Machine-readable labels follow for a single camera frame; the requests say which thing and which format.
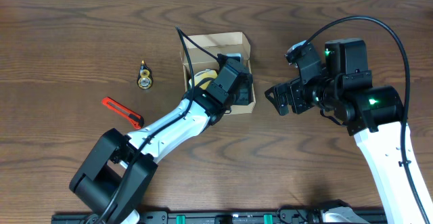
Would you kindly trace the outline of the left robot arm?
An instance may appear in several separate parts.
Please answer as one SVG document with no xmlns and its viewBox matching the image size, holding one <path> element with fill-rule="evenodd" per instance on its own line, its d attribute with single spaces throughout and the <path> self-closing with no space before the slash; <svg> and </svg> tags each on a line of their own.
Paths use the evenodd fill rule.
<svg viewBox="0 0 433 224">
<path fill-rule="evenodd" d="M 252 74 L 240 54 L 218 54 L 217 77 L 186 92 L 169 114 L 123 135 L 106 131 L 73 176 L 69 188 L 97 216 L 97 223 L 138 223 L 136 210 L 158 163 L 184 141 L 216 124 Z"/>
</svg>

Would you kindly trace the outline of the black yellow correction tape dispenser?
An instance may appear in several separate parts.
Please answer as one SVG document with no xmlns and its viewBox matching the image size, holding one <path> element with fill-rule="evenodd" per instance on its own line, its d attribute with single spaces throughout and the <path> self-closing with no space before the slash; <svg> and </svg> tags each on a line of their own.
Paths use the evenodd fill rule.
<svg viewBox="0 0 433 224">
<path fill-rule="evenodd" d="M 139 74 L 137 77 L 137 86 L 140 89 L 148 90 L 153 85 L 152 70 L 146 65 L 145 61 L 141 61 Z"/>
</svg>

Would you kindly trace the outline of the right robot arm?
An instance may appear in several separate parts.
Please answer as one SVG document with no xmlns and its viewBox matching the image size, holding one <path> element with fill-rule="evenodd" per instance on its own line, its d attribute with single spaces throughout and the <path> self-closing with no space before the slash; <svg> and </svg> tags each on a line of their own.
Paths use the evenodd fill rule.
<svg viewBox="0 0 433 224">
<path fill-rule="evenodd" d="M 317 107 L 346 127 L 364 155 L 389 223 L 423 223 L 432 218 L 432 199 L 418 167 L 410 130 L 401 145 L 403 103 L 391 86 L 374 87 L 362 39 L 325 43 L 322 61 L 313 45 L 300 42 L 286 53 L 299 76 L 265 91 L 279 115 Z"/>
</svg>

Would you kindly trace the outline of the cardboard box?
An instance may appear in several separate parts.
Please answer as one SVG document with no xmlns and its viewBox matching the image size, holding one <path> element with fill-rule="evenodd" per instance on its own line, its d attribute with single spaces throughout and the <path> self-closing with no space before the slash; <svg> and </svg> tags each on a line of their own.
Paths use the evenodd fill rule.
<svg viewBox="0 0 433 224">
<path fill-rule="evenodd" d="M 252 74 L 251 65 L 250 65 L 250 52 L 251 46 L 249 40 L 243 32 L 225 32 L 225 33 L 216 33 L 216 34 L 208 34 L 208 35 L 192 35 L 189 38 L 196 42 L 200 47 L 204 48 L 206 51 L 211 53 L 212 55 L 217 56 L 218 53 L 226 55 L 227 53 L 241 53 L 244 61 L 243 64 L 249 68 L 250 73 Z M 187 50 L 189 52 L 189 56 L 191 58 L 192 66 L 193 66 L 193 74 L 205 70 L 211 69 L 219 72 L 219 65 L 213 58 L 209 55 L 205 54 L 203 51 L 200 51 L 195 45 L 193 45 L 190 41 L 184 38 Z M 187 62 L 187 58 L 185 52 L 183 50 L 183 46 L 180 46 L 180 55 L 181 61 L 183 65 L 183 78 L 185 84 L 185 91 L 188 90 L 187 83 L 191 77 L 190 69 Z M 234 114 L 250 114 L 252 113 L 254 106 L 256 104 L 256 96 L 254 94 L 254 85 L 252 85 L 252 103 L 247 106 L 235 106 L 233 105 L 232 112 L 230 115 Z"/>
</svg>

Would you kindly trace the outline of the yellow sticky note pad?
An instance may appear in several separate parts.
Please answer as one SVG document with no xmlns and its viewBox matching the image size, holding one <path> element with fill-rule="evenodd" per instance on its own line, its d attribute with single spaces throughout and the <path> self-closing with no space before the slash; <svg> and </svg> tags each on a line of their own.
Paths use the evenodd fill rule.
<svg viewBox="0 0 433 224">
<path fill-rule="evenodd" d="M 192 86 L 206 89 L 211 81 L 217 77 L 216 70 L 205 69 L 193 76 L 193 79 L 189 79 L 187 88 L 191 89 Z"/>
</svg>

